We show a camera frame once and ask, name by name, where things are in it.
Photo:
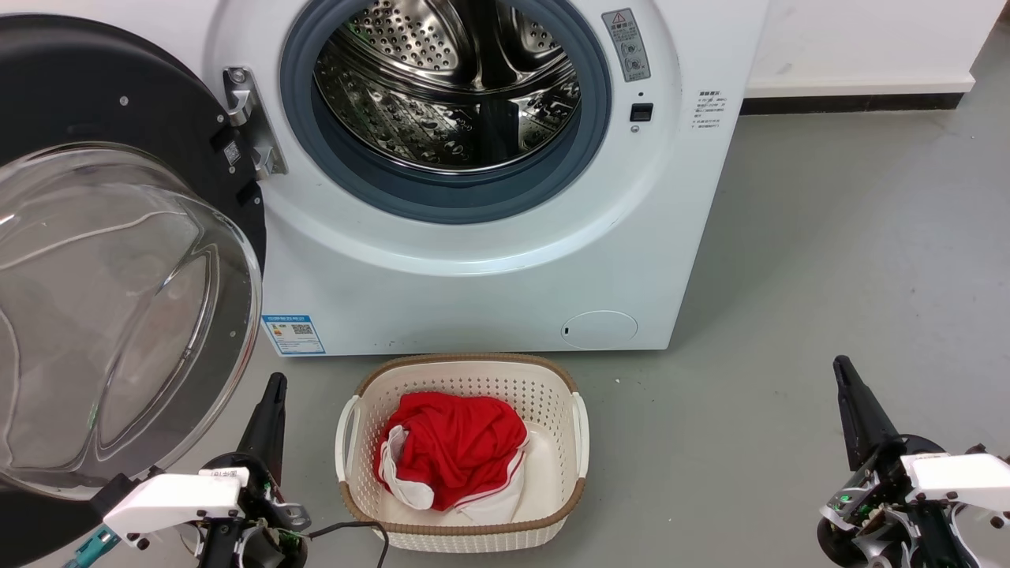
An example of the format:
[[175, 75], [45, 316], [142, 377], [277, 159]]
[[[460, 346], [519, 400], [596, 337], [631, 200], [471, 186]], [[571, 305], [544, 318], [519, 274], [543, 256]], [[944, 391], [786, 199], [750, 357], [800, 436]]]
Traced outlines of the dark round washer door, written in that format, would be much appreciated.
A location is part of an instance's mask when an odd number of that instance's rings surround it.
[[0, 568], [94, 531], [209, 431], [265, 259], [250, 145], [191, 69], [106, 23], [0, 15]]

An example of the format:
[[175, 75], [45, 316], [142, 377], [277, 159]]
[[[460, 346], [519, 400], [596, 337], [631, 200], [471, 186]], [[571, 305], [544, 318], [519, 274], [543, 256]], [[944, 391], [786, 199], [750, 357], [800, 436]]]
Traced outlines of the grey warning sticker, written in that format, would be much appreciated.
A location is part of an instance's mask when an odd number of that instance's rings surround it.
[[603, 12], [601, 19], [615, 48], [624, 82], [649, 79], [652, 69], [634, 11], [624, 8]]

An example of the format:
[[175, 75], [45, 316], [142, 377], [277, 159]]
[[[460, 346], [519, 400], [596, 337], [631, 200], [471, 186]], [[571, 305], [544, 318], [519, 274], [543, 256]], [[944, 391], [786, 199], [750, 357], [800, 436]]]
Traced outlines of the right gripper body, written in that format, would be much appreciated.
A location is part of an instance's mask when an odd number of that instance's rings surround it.
[[840, 568], [981, 568], [964, 543], [952, 497], [909, 496], [904, 458], [924, 458], [941, 446], [923, 436], [845, 441], [852, 475], [820, 510], [816, 536]]

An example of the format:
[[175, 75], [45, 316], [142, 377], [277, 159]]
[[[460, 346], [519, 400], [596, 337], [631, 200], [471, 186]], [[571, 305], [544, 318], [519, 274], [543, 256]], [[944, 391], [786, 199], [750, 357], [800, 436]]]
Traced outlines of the metal door hinge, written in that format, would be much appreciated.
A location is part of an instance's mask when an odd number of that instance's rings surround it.
[[225, 67], [223, 87], [230, 124], [237, 127], [250, 145], [257, 179], [262, 181], [275, 175], [287, 175], [287, 159], [275, 136], [266, 104], [260, 97], [252, 69]]

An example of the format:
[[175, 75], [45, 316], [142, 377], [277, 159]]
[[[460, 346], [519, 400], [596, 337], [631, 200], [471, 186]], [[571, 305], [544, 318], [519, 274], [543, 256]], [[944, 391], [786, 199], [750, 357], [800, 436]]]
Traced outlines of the red and white garment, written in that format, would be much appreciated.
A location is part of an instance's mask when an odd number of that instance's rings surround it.
[[376, 443], [372, 471], [403, 506], [509, 524], [526, 485], [526, 423], [493, 397], [414, 392]]

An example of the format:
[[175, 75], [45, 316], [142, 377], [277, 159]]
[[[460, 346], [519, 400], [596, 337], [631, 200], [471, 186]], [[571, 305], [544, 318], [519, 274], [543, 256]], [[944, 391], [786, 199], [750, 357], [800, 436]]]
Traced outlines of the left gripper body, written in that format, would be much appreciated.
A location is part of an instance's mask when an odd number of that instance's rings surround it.
[[304, 568], [308, 553], [301, 532], [312, 518], [305, 506], [282, 495], [282, 454], [232, 452], [212, 459], [205, 469], [245, 469], [249, 477], [239, 483], [235, 506], [193, 522], [197, 568]]

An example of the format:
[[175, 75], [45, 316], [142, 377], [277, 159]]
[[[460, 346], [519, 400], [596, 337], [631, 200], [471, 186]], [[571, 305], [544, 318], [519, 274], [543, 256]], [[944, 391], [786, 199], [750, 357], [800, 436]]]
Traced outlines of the white front-load washing machine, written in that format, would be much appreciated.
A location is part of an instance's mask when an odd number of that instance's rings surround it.
[[[218, 0], [205, 67], [252, 69], [289, 169], [262, 181], [263, 334], [273, 346], [263, 314], [307, 314], [324, 356], [578, 351], [560, 337], [563, 324], [613, 310], [638, 321], [624, 349], [666, 349], [771, 2], [574, 0], [611, 74], [599, 154], [520, 215], [435, 224], [364, 204], [296, 140], [280, 65], [310, 0]], [[647, 80], [624, 82], [601, 19], [624, 8], [641, 29]]]

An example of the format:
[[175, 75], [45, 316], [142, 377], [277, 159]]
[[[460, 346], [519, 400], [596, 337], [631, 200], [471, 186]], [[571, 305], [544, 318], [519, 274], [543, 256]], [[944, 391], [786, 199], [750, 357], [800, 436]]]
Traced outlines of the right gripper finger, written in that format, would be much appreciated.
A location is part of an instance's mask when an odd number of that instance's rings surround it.
[[843, 425], [845, 456], [849, 469], [895, 473], [901, 456], [897, 428], [883, 410], [876, 395], [863, 382], [854, 363], [845, 355], [833, 361], [838, 390], [838, 409]]

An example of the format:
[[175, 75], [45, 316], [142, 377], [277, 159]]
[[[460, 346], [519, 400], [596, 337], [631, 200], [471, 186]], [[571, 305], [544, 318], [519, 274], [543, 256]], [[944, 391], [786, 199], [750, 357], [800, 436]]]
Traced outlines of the steel washer drum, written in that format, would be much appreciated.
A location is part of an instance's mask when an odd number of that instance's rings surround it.
[[368, 0], [328, 37], [314, 78], [355, 140], [440, 175], [533, 157], [582, 97], [551, 29], [504, 0]]

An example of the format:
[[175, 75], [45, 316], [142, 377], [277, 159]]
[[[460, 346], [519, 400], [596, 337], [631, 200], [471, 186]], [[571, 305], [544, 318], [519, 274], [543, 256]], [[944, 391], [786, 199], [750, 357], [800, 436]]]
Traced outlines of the blue energy label sticker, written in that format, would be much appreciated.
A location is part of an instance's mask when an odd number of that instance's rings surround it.
[[326, 355], [324, 343], [307, 314], [263, 314], [262, 327], [282, 357]]

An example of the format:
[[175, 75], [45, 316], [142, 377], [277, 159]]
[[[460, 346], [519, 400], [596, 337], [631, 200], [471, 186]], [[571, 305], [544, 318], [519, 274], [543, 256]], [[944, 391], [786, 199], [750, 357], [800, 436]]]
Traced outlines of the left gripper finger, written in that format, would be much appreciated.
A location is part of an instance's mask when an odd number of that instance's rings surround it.
[[282, 480], [287, 385], [287, 377], [281, 372], [274, 372], [268, 377], [264, 394], [256, 403], [237, 448], [238, 453], [262, 462], [277, 483]]

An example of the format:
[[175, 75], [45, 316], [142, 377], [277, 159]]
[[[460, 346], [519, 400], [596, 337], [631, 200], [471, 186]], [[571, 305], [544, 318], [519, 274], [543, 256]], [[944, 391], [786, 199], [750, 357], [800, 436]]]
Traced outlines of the round white filter cover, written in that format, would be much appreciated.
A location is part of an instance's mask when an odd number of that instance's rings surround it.
[[577, 314], [560, 328], [560, 337], [569, 346], [584, 351], [624, 349], [637, 333], [634, 317], [613, 310]]

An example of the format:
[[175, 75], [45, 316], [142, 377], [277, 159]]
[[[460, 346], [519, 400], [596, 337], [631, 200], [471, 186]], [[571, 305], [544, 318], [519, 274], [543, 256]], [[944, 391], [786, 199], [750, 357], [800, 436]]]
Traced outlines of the cream perforated laundry basket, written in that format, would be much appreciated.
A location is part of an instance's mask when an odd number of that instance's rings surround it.
[[[494, 397], [529, 428], [526, 485], [507, 524], [414, 510], [382, 488], [372, 467], [382, 428], [403, 395], [422, 391]], [[558, 364], [525, 353], [390, 360], [358, 385], [336, 428], [335, 473], [344, 506], [354, 520], [379, 522], [393, 547], [416, 552], [498, 553], [546, 544], [580, 503], [589, 464], [590, 424], [576, 383]]]

